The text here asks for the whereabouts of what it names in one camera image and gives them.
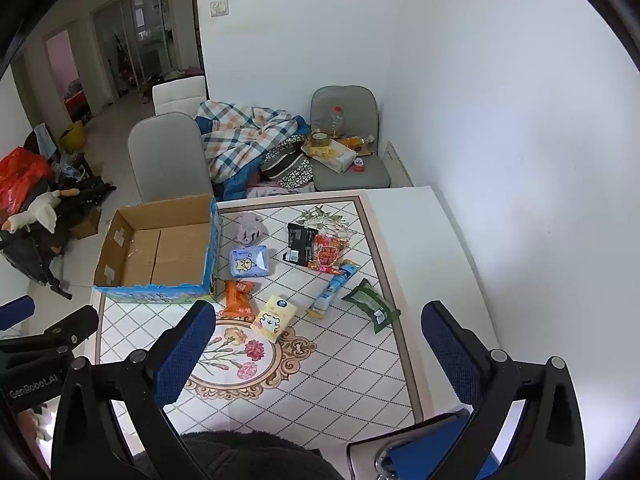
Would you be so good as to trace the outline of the white plush duck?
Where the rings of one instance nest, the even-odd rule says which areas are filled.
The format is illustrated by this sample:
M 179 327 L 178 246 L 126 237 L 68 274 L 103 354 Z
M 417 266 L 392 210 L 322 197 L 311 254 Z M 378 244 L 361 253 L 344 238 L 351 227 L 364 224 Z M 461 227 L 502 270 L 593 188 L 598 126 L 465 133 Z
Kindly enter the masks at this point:
M 20 229 L 29 228 L 32 224 L 39 223 L 40 226 L 53 234 L 56 220 L 58 220 L 55 207 L 61 203 L 63 197 L 77 196 L 79 193 L 78 188 L 42 193 L 32 201 L 25 211 L 7 218 L 1 229 L 15 234 Z

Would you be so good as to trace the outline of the open cardboard box blue sides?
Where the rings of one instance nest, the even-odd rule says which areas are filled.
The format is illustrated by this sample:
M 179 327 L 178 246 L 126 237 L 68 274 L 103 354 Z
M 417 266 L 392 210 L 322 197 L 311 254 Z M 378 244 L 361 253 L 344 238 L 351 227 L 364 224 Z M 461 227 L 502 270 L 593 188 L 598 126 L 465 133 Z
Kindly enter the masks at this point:
M 119 208 L 104 237 L 93 288 L 122 304 L 210 298 L 220 238 L 220 213 L 211 195 Z

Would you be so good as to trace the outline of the purple plush toy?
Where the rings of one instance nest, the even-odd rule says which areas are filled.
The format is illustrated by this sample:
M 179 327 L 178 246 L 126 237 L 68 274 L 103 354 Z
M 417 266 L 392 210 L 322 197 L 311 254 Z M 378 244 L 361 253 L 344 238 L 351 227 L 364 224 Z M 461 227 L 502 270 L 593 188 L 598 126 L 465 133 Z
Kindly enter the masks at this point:
M 239 226 L 236 240 L 243 246 L 254 246 L 266 232 L 262 218 L 254 212 L 243 212 L 238 218 Z

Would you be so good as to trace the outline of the wall switch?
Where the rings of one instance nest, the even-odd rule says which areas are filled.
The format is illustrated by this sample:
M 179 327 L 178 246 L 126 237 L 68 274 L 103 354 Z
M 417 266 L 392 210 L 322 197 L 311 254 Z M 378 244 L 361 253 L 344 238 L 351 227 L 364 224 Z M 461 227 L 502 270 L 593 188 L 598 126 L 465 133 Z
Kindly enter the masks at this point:
M 209 14 L 211 18 L 221 18 L 226 16 L 230 11 L 229 0 L 212 0 L 209 3 Z

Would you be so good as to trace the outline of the black snack packet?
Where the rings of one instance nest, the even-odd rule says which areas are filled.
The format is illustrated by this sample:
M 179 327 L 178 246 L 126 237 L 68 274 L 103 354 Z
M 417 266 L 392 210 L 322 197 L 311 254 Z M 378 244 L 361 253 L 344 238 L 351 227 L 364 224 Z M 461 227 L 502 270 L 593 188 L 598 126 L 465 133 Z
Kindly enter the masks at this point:
M 314 238 L 318 231 L 296 223 L 288 224 L 288 248 L 282 255 L 285 262 L 306 268 L 314 255 Z

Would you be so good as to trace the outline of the red plastic bag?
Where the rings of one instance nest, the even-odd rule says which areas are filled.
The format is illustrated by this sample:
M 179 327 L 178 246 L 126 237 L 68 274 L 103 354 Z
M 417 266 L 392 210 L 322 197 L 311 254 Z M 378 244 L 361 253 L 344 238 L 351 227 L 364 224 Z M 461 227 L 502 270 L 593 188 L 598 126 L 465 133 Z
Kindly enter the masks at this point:
M 1 209 L 17 214 L 29 193 L 40 180 L 53 178 L 52 168 L 39 154 L 18 146 L 0 162 Z

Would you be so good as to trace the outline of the tape roll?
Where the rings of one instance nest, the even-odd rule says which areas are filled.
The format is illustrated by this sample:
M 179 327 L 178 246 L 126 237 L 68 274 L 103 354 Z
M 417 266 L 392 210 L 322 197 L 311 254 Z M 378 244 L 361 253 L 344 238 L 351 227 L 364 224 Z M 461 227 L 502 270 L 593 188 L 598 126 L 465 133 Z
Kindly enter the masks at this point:
M 331 138 L 328 134 L 322 131 L 314 130 L 309 135 L 309 143 L 314 148 L 324 148 L 325 146 L 331 145 Z

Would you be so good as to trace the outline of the black white patterned bag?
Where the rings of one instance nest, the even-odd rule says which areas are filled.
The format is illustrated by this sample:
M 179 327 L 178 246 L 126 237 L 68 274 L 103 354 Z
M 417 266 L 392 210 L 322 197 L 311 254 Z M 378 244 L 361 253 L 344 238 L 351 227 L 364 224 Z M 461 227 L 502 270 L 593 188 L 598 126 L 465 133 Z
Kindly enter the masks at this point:
M 283 143 L 270 151 L 259 168 L 262 178 L 287 190 L 309 184 L 314 177 L 314 168 L 303 145 L 303 141 Z

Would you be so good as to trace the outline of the grey chair near box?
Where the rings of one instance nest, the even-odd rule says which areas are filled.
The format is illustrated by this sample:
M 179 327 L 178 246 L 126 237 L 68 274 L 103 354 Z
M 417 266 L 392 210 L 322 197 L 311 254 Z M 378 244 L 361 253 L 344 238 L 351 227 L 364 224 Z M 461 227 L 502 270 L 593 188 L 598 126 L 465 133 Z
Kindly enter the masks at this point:
M 143 203 L 213 194 L 200 129 L 186 114 L 137 122 L 128 136 L 128 152 Z

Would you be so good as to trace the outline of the orange snack packet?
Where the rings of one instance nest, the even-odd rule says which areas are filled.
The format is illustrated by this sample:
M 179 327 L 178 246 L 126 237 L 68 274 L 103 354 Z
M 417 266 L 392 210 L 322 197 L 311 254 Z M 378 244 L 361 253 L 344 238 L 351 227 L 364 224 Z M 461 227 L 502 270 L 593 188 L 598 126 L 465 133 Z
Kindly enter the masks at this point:
M 250 294 L 255 284 L 249 281 L 226 281 L 224 283 L 224 307 L 222 318 L 247 318 L 253 321 L 254 309 L 250 305 Z

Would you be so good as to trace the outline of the green snack packet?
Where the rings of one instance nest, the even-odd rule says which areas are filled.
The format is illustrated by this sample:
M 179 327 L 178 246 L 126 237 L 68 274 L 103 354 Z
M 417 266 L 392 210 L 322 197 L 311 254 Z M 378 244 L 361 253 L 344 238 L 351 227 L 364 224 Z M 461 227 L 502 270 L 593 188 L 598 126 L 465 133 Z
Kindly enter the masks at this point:
M 343 300 L 354 304 L 367 315 L 376 334 L 391 326 L 400 317 L 400 311 L 388 302 L 366 278 L 344 296 Z

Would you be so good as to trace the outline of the white chair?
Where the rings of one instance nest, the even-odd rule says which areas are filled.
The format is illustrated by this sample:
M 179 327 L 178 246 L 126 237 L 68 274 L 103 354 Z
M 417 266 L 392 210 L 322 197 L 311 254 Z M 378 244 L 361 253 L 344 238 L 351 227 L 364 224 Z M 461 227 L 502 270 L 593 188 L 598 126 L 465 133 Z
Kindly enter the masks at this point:
M 152 88 L 155 115 L 182 113 L 194 118 L 200 105 L 207 100 L 205 77 L 175 79 Z

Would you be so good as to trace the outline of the plaid blanket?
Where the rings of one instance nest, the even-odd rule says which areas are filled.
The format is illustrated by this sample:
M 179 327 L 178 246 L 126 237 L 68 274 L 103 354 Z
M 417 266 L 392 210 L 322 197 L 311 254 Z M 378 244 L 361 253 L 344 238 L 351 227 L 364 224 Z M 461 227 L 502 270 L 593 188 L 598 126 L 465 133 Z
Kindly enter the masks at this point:
M 194 116 L 216 199 L 242 200 L 250 180 L 277 148 L 297 146 L 310 133 L 306 120 L 286 110 L 207 100 Z

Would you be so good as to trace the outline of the yellow tissue pack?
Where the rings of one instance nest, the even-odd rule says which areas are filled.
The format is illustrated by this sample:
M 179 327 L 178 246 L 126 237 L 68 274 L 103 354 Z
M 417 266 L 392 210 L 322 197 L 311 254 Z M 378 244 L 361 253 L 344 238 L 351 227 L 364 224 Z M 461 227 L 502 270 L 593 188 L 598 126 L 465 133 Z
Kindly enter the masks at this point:
M 291 301 L 271 296 L 255 316 L 252 330 L 270 342 L 276 342 L 291 324 L 296 313 L 297 307 Z

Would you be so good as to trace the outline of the tissue box on chair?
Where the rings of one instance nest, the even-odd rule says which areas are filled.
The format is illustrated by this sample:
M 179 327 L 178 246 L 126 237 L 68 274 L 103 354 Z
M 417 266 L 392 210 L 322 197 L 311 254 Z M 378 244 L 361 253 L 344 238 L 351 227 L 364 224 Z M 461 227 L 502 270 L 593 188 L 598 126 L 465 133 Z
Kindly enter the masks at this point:
M 357 158 L 357 153 L 354 150 L 333 139 L 331 139 L 331 145 L 324 148 L 314 148 L 308 139 L 303 145 L 303 152 L 337 174 L 345 172 Z

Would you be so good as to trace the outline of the red snack packet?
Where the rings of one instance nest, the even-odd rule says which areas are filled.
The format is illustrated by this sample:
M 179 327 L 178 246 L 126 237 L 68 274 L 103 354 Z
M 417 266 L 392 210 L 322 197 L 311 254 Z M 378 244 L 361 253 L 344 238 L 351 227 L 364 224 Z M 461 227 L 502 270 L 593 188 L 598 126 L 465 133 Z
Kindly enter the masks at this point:
M 309 269 L 326 274 L 340 272 L 340 263 L 348 246 L 348 240 L 331 234 L 318 234 L 312 242 Z

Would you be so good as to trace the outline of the plastic bottle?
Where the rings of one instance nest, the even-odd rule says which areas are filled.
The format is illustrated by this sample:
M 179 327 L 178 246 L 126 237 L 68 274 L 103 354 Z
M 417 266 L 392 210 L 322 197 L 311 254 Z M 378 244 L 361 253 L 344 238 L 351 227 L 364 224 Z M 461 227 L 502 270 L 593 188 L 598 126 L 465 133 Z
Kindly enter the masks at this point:
M 332 138 L 340 138 L 345 134 L 345 116 L 341 106 L 336 106 L 332 110 L 329 122 L 329 134 Z

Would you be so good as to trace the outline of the yellow bucket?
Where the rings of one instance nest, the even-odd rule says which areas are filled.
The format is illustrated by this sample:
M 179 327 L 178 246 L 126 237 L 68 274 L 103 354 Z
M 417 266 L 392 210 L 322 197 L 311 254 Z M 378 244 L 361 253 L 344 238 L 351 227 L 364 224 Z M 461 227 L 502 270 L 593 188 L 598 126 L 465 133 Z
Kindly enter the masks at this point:
M 86 130 L 82 121 L 69 124 L 58 140 L 61 148 L 67 153 L 81 152 L 87 143 Z

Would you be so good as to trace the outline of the light blue snack packet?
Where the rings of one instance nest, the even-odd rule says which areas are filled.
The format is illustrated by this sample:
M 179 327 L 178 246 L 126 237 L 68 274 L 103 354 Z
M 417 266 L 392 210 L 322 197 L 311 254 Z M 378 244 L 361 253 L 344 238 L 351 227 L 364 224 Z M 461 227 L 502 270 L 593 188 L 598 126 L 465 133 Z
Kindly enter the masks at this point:
M 329 280 L 329 283 L 322 290 L 321 294 L 314 300 L 307 309 L 307 313 L 312 318 L 321 320 L 329 310 L 331 302 L 343 286 L 358 272 L 360 265 L 350 260 L 344 260 L 338 269 L 337 274 Z

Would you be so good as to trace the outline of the grey chair in corner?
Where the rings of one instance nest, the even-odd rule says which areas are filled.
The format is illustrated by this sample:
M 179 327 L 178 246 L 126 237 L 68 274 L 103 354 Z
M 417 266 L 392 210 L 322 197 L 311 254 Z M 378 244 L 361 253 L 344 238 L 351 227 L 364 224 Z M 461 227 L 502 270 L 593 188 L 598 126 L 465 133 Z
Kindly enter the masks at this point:
M 311 127 L 329 134 L 330 116 L 337 105 L 344 110 L 345 134 L 335 140 L 352 144 L 352 150 L 363 161 L 363 170 L 356 170 L 352 164 L 337 174 L 314 160 L 314 188 L 320 192 L 389 188 L 390 175 L 378 156 L 380 116 L 373 93 L 354 84 L 318 89 L 310 102 Z

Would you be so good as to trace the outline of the black clothing pile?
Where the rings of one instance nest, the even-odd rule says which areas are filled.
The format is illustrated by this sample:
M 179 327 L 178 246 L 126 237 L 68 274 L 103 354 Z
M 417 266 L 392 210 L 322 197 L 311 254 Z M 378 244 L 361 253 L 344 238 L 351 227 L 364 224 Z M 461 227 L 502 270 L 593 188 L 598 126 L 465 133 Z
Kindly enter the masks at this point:
M 80 193 L 63 197 L 55 207 L 58 220 L 53 234 L 39 223 L 20 229 L 15 234 L 1 230 L 1 255 L 9 265 L 66 300 L 71 300 L 73 294 L 53 273 L 53 263 L 65 256 L 71 240 L 81 240 L 98 232 L 102 205 L 117 190 L 117 186 L 96 174 L 79 180 L 65 179 L 62 183 L 52 179 L 40 180 L 18 212 L 25 211 L 42 193 L 71 188 L 78 188 Z

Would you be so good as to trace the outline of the blue tissue pack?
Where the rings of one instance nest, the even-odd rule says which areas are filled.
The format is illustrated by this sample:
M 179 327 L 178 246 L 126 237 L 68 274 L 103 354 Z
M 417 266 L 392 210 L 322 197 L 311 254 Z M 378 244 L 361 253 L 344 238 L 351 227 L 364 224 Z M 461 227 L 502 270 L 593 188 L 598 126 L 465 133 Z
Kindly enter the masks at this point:
M 237 280 L 269 274 L 269 250 L 264 245 L 237 247 L 230 252 L 230 274 Z

